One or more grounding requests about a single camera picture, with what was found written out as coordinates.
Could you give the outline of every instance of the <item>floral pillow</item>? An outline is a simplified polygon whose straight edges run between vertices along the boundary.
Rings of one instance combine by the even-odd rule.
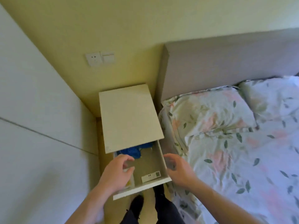
[[[257,121],[295,116],[299,109],[299,77],[243,82],[239,85]]]
[[[255,127],[252,111],[235,87],[182,94],[163,102],[179,136]]]

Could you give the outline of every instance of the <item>gray headboard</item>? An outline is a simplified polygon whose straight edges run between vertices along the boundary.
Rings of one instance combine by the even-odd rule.
[[[169,42],[154,100],[298,72],[299,28]]]

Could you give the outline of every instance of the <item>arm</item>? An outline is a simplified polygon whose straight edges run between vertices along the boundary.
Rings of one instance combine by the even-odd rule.
[[[175,165],[175,170],[167,169],[174,183],[196,196],[219,224],[260,223],[248,212],[199,180],[189,163],[179,155],[165,154],[164,157],[169,158]]]
[[[65,224],[94,224],[99,211],[106,200],[114,192],[125,187],[133,174],[134,167],[127,172],[123,171],[125,161],[134,158],[129,155],[118,155],[105,168],[98,185],[87,195],[77,210]]]

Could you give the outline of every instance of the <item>person's left arm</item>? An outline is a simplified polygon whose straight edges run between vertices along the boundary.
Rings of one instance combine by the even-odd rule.
[[[94,224],[99,211],[114,192],[125,187],[133,174],[134,167],[123,171],[125,161],[134,158],[118,155],[105,168],[98,185],[87,195],[65,224]]]

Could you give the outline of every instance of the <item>forearm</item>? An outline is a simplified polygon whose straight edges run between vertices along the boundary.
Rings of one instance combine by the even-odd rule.
[[[65,224],[94,224],[109,196],[106,186],[97,185]]]
[[[199,179],[190,184],[189,191],[207,208],[219,224],[259,224],[251,214],[227,200]]]

